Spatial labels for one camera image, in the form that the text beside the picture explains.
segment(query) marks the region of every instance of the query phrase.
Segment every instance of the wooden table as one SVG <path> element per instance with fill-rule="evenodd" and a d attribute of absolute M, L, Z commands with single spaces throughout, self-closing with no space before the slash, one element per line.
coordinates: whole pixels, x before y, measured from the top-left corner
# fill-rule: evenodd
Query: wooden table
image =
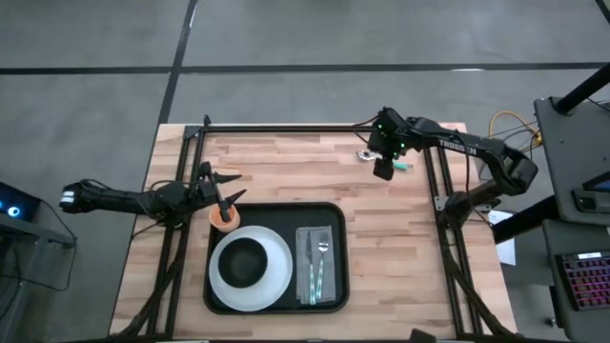
<path fill-rule="evenodd" d="M 463 124 L 444 126 L 465 131 Z M 184 125 L 162 125 L 159 129 L 147 188 L 154 181 L 174 178 L 183 130 Z M 206 135 L 202 160 L 210 161 L 217 172 L 243 175 L 221 188 L 225 194 L 248 189 L 240 203 L 330 201 L 343 210 L 351 296 L 341 311 L 332 314 L 211 313 L 202 297 L 210 227 L 208 211 L 202 210 L 193 217 L 175 338 L 404 339 L 413 328 L 437 337 L 455 336 L 423 155 L 409 151 L 401 161 L 415 167 L 396 171 L 394 179 L 386 182 L 373 176 L 373 162 L 357 160 L 358 149 L 363 149 L 363 144 L 350 133 Z M 462 190 L 465 157 L 450 151 L 447 157 L 455 188 Z M 436 168 L 437 180 L 441 181 L 439 170 Z M 475 168 L 471 170 L 473 188 L 478 179 Z M 151 223 L 147 217 L 138 218 L 135 230 Z M 490 229 L 471 221 L 463 231 L 477 291 L 502 324 L 515 331 Z M 123 329 L 151 294 L 162 240 L 163 229 L 158 228 L 132 242 L 111 333 Z M 159 315 L 161 330 L 167 302 Z M 463 293 L 460 306 L 466 324 Z"/>

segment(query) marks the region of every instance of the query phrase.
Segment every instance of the concrete floor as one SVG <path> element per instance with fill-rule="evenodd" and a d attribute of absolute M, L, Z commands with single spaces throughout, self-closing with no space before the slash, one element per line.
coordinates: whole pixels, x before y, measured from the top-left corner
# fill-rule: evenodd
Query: concrete floor
<path fill-rule="evenodd" d="M 0 68 L 170 66 L 187 5 L 3 0 Z M 593 0 L 210 0 L 199 1 L 192 24 L 185 66 L 610 60 L 602 44 L 610 25 Z M 199 122 L 204 113 L 216 123 L 355 122 L 392 106 L 486 134 L 496 111 L 534 120 L 535 98 L 565 94 L 592 72 L 189 74 L 178 80 L 169 122 Z M 167 84 L 167 74 L 0 75 L 0 180 L 52 204 L 62 186 L 85 177 L 141 190 Z M 496 130 L 517 124 L 502 118 Z M 552 192 L 543 150 L 535 160 L 535 184 L 504 199 L 504 209 Z M 79 236 L 71 287 L 35 293 L 21 341 L 108 332 L 134 218 L 63 217 Z M 45 225 L 61 230 L 47 219 L 43 213 Z M 61 284 L 69 259 L 55 255 L 41 278 Z M 543 324 L 552 316 L 547 289 L 507 281 L 519 331 L 562 337 Z"/>

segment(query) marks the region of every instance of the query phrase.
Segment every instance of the black bowl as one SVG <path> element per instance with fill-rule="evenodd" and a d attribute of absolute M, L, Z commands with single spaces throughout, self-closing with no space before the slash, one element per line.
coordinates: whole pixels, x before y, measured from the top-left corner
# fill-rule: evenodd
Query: black bowl
<path fill-rule="evenodd" d="M 218 256 L 220 277 L 230 286 L 247 288 L 258 282 L 267 269 L 267 253 L 252 238 L 238 238 Z"/>

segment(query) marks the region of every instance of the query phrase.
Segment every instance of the keyboard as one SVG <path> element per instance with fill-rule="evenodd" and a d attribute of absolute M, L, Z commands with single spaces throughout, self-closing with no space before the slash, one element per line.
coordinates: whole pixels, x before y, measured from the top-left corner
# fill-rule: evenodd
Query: keyboard
<path fill-rule="evenodd" d="M 557 255 L 556 259 L 574 310 L 610 308 L 610 252 Z"/>

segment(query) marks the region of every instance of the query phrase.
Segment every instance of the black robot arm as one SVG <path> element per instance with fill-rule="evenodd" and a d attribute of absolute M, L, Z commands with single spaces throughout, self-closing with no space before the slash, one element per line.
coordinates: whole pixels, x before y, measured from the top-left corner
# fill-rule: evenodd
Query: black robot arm
<path fill-rule="evenodd" d="M 82 180 L 64 187 L 59 206 L 68 213 L 106 210 L 146 214 L 157 221 L 171 222 L 217 203 L 223 220 L 229 221 L 229 208 L 246 190 L 224 198 L 218 184 L 239 177 L 241 175 L 212 172 L 210 163 L 204 162 L 199 167 L 198 178 L 192 184 L 163 181 L 163 186 L 147 192 L 124 192 L 94 180 Z"/>
<path fill-rule="evenodd" d="M 461 226 L 473 206 L 489 203 L 503 194 L 526 192 L 538 173 L 534 162 L 501 140 L 448 130 L 434 120 L 402 118 L 395 110 L 384 108 L 373 126 L 368 149 L 381 156 L 375 162 L 374 175 L 385 180 L 392 179 L 393 160 L 409 149 L 442 147 L 478 157 L 487 164 L 492 180 L 471 191 L 454 192 L 447 199 L 444 213 L 452 225 Z"/>

